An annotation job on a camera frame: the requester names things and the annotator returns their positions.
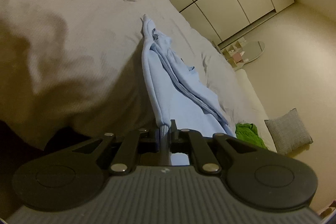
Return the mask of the grey cushion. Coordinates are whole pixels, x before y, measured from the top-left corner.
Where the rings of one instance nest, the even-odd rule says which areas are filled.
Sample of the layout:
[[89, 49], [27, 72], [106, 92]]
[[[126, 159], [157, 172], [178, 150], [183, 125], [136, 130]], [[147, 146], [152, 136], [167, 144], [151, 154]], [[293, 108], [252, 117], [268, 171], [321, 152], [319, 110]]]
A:
[[313, 143], [313, 139], [296, 108], [281, 117], [266, 119], [264, 122], [273, 139], [277, 153], [281, 155], [288, 155]]

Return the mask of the green cloth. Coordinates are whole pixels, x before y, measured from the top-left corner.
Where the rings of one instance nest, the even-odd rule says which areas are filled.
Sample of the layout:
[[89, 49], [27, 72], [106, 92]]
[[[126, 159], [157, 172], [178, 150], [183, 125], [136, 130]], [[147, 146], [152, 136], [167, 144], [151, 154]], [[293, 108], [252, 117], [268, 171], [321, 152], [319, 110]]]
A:
[[268, 149], [258, 135], [257, 126], [253, 123], [238, 123], [235, 126], [236, 138], [249, 144]]

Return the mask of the grey bed sheet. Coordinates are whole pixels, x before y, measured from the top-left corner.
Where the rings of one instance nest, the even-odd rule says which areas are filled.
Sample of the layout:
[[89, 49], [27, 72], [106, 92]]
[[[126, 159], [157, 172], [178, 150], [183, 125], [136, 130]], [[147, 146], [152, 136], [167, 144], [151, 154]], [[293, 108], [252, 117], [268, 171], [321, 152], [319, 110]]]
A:
[[66, 125], [95, 136], [151, 121], [144, 15], [218, 95], [230, 127], [241, 122], [234, 71], [169, 0], [1, 0], [1, 121], [38, 149]]

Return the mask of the white mattress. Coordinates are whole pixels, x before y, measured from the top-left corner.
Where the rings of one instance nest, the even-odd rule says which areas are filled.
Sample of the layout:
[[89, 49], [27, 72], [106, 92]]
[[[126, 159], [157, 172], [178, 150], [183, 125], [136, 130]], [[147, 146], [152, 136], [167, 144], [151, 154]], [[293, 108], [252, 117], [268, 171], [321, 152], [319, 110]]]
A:
[[268, 120], [269, 118], [250, 80], [248, 79], [246, 71], [244, 69], [238, 69], [235, 71], [235, 75], [243, 94], [247, 98], [253, 110], [255, 116], [253, 124], [257, 127], [259, 137], [264, 141], [264, 144], [270, 151], [277, 152], [273, 138], [265, 124], [265, 120]]

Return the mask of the light blue sweatshirt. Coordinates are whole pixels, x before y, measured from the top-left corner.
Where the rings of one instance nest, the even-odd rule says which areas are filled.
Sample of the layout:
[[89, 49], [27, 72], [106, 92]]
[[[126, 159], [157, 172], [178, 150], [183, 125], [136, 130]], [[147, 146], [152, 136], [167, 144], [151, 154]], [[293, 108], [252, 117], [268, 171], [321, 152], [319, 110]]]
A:
[[188, 165], [186, 153], [173, 153], [169, 129], [191, 129], [204, 137], [224, 133], [235, 137], [235, 128], [220, 107], [218, 96], [200, 79], [195, 67], [186, 65], [171, 49], [172, 39], [143, 17], [142, 71], [161, 138], [164, 162]]

